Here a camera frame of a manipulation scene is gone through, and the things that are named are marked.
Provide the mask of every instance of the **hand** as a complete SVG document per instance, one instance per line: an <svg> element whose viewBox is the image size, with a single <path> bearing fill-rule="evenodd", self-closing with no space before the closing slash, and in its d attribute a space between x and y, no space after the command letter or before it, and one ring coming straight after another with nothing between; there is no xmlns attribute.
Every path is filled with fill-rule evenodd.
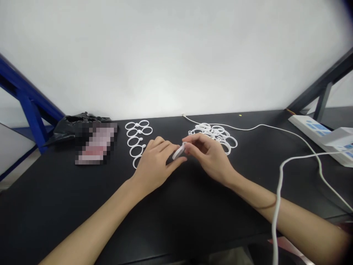
<svg viewBox="0 0 353 265"><path fill-rule="evenodd" d="M138 186L144 196L160 187L170 174L187 160L186 157L179 157L166 165L168 157L179 147L180 145L165 141L160 136L149 141L131 178L134 186Z"/></svg>
<svg viewBox="0 0 353 265"><path fill-rule="evenodd" d="M216 140L202 134L192 134L183 139L185 153L193 155L206 173L224 186L229 186L234 180L234 174L239 175L225 154L222 145Z"/></svg>

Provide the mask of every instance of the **white backdrop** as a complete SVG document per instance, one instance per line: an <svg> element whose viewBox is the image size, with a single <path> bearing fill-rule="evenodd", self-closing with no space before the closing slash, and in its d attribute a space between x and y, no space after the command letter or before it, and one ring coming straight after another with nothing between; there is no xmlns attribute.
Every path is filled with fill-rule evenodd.
<svg viewBox="0 0 353 265"><path fill-rule="evenodd" d="M0 53L65 114L282 109L352 47L338 3L0 0Z"/></svg>

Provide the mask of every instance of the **forearm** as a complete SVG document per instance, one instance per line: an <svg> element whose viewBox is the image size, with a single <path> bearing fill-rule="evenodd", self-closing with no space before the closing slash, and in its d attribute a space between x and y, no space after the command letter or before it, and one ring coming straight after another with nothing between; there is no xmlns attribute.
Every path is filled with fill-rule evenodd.
<svg viewBox="0 0 353 265"><path fill-rule="evenodd" d="M227 186L271 223L276 195L237 172L230 174L233 181ZM281 199L277 229L317 265L337 264L351 240L335 225L285 199Z"/></svg>
<svg viewBox="0 0 353 265"><path fill-rule="evenodd" d="M40 265L94 264L129 211L144 197L127 180L89 219L61 242Z"/></svg>

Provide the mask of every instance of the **finger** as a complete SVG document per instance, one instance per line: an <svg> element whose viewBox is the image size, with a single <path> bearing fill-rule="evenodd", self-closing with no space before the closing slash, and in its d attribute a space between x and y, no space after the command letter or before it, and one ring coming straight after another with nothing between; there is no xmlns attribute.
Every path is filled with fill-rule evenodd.
<svg viewBox="0 0 353 265"><path fill-rule="evenodd" d="M161 144L157 145L156 147L153 148L156 152L160 153L162 152L167 146L171 145L172 143L170 141L164 141Z"/></svg>
<svg viewBox="0 0 353 265"><path fill-rule="evenodd" d="M167 166L168 174L170 175L171 173L173 173L173 171L175 169L177 169L185 161L187 161L187 158L185 156L181 156L181 157L178 157L177 159L175 159L170 164L168 164L168 166Z"/></svg>
<svg viewBox="0 0 353 265"><path fill-rule="evenodd" d="M174 151L178 150L178 148L180 147L180 145L174 145L171 144L169 146L167 146L163 151L162 151L162 155L165 156L165 159L167 160L168 157L174 153Z"/></svg>
<svg viewBox="0 0 353 265"><path fill-rule="evenodd" d="M158 146L159 144L163 143L164 139L160 136L157 136L151 146L151 149L155 148L156 146Z"/></svg>
<svg viewBox="0 0 353 265"><path fill-rule="evenodd" d="M187 151L187 153L190 153L191 155L193 155L199 161L204 159L205 156L206 156L203 152L201 152L196 146L194 146L191 143L186 143L185 144L185 150Z"/></svg>
<svg viewBox="0 0 353 265"><path fill-rule="evenodd" d="M203 133L197 133L197 134L192 134L189 136L186 136L184 139L182 139L183 142L195 142L195 141L200 141L205 145L205 147L208 149L210 148L212 144L212 139Z"/></svg>
<svg viewBox="0 0 353 265"><path fill-rule="evenodd" d="M146 149L145 149L145 150L149 150L149 149L151 149L151 148L152 148L152 146L153 146L153 142L154 142L154 140L150 140L150 141L148 142L148 144L147 144L147 146L146 146Z"/></svg>

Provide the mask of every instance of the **pile of white rings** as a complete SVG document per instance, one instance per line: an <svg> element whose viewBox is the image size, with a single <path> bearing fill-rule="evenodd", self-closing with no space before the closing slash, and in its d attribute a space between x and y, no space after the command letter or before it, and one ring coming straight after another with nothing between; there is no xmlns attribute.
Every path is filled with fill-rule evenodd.
<svg viewBox="0 0 353 265"><path fill-rule="evenodd" d="M189 131L189 135L196 134L196 133L203 133L207 135L213 140L218 141L220 144L226 146L228 148L228 152L225 152L226 155L231 153L233 148L238 146L238 142L234 137L232 137L229 132L227 132L222 126L219 125L209 125L208 123L200 123L195 125L195 129ZM231 139L234 141L235 146L231 146L227 139Z"/></svg>
<svg viewBox="0 0 353 265"><path fill-rule="evenodd" d="M150 135L150 134L153 132L153 129L152 129L152 127L149 126L149 124L150 124L149 121L147 121L147 120L142 120L142 121L140 121L139 123L129 122L129 123L127 123L127 124L125 125L125 129L128 130L127 133L126 133L126 135L129 137L129 139L128 139L128 146L131 147L131 149L130 149L130 155L131 155L132 157L134 157L134 160L133 160L133 162L132 162L132 165L133 165L133 167L134 167L135 169L136 169L135 161L136 161L138 158L140 158L140 157L142 156L143 149L146 147L145 144L139 145L140 141L142 141L143 138L142 138L142 137L138 137L137 135L138 135L138 134ZM143 132L145 129L151 129L151 131L150 131L150 132ZM135 143L135 144L133 144L133 145L130 144L130 141L131 141L132 139L135 139L135 138L138 140L137 143ZM132 150L133 150L135 147L141 147L141 152L140 152L138 155L132 155Z"/></svg>

